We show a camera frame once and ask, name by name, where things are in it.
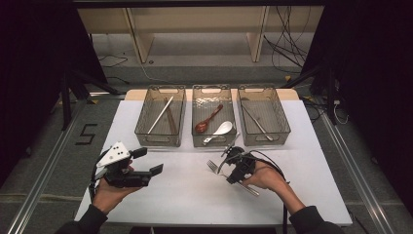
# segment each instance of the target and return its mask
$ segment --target gray carpet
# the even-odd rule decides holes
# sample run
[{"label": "gray carpet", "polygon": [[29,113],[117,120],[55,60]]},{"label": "gray carpet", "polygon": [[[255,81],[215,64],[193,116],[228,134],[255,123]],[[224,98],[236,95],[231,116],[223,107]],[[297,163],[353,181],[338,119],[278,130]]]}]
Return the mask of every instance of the gray carpet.
[{"label": "gray carpet", "polygon": [[[164,83],[148,80],[140,67],[113,67],[105,68],[104,71],[109,77],[116,76],[130,82],[127,85],[118,79],[109,79],[109,84],[121,91],[145,88],[154,83]],[[277,86],[285,83],[284,73],[277,72],[274,67],[151,67],[147,68],[146,71],[151,77],[173,83],[187,81],[186,85],[189,87],[193,84],[217,84],[224,78],[234,87],[237,84],[251,82],[272,82]],[[88,86],[88,88],[91,91],[98,90],[93,86]],[[306,96],[308,94],[307,88],[297,89],[297,92]],[[118,99],[101,99],[97,104],[88,104],[82,111],[24,233],[53,233],[59,226],[73,218],[89,183],[92,165],[105,142],[118,103]],[[310,118],[317,116],[314,111],[313,108],[308,108]],[[87,124],[96,124],[96,126],[87,128],[88,133],[94,134],[94,139],[91,144],[77,145],[76,143],[89,140],[88,137],[80,136]],[[24,195],[30,191],[52,152],[60,135],[61,126],[62,108],[58,105],[31,146],[31,156],[20,160],[19,165],[15,167],[13,173],[2,186],[0,190],[0,233],[7,231]],[[347,207],[369,233],[378,233],[323,121],[316,120],[314,128]],[[387,213],[396,233],[412,233],[413,220],[411,215],[399,201],[380,167],[370,160],[370,152],[357,128],[351,121],[346,125],[338,125],[338,128]],[[129,229],[130,227],[106,224],[102,227],[101,233],[128,233]],[[346,233],[364,233],[356,221],[353,225],[344,228],[344,231]],[[290,228],[288,233],[295,232]]]}]

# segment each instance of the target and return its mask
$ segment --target table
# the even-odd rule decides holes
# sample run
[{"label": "table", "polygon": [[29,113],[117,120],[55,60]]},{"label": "table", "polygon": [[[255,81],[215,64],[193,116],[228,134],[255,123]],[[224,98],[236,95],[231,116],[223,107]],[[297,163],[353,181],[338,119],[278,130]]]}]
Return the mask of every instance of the table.
[{"label": "table", "polygon": [[[343,199],[325,161],[317,136],[301,100],[292,90],[280,94],[291,128],[285,145],[258,148],[283,170],[291,187],[306,205],[315,205],[324,219],[347,226],[352,224]],[[133,91],[121,101],[103,149],[121,140],[131,150],[139,147],[134,128],[145,91]],[[164,164],[164,171],[152,178],[148,187],[128,196],[108,216],[108,222],[151,226],[274,226],[282,224],[282,201],[271,191],[256,188],[254,197],[207,166],[222,162],[223,149],[194,148],[191,139],[192,105],[186,105],[182,144],[177,148],[152,149],[133,160],[138,170]],[[236,124],[240,118],[236,114]],[[243,138],[236,141],[245,150]],[[225,167],[228,174],[231,168]],[[86,190],[75,220],[91,202]]]}]

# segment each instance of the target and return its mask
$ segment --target hand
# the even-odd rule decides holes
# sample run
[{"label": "hand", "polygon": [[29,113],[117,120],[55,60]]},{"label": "hand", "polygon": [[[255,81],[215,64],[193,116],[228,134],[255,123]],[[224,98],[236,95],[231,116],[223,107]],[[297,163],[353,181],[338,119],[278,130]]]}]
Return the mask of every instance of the hand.
[{"label": "hand", "polygon": [[255,185],[263,189],[270,189],[282,199],[290,214],[295,214],[305,205],[295,195],[292,188],[285,182],[282,176],[265,163],[256,161],[254,174],[243,181],[243,185]]},{"label": "hand", "polygon": [[96,194],[94,195],[93,205],[100,209],[104,214],[108,215],[122,200],[129,194],[139,190],[141,187],[115,187],[110,186],[106,179],[103,177],[99,186],[97,187]]}]

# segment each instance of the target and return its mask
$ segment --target person's left hand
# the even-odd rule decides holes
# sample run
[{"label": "person's left hand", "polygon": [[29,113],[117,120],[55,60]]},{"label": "person's left hand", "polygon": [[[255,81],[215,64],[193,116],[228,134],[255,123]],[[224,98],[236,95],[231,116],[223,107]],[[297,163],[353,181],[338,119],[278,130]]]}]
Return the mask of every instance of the person's left hand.
[{"label": "person's left hand", "polygon": [[103,177],[94,195],[92,204],[100,209],[104,214],[108,215],[122,200],[129,194],[139,190],[141,187],[115,187],[110,186],[106,179]]}]

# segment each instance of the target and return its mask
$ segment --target white spoon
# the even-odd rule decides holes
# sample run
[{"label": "white spoon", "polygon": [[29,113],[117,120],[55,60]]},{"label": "white spoon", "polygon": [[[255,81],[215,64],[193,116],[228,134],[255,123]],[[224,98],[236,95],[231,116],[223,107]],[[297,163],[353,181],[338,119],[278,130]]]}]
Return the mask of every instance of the white spoon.
[{"label": "white spoon", "polygon": [[218,137],[219,135],[224,135],[230,132],[233,128],[233,125],[230,121],[225,121],[222,123],[218,130],[215,131],[214,136],[210,136],[204,139],[204,145],[207,145],[208,142],[210,142],[213,138]]}]

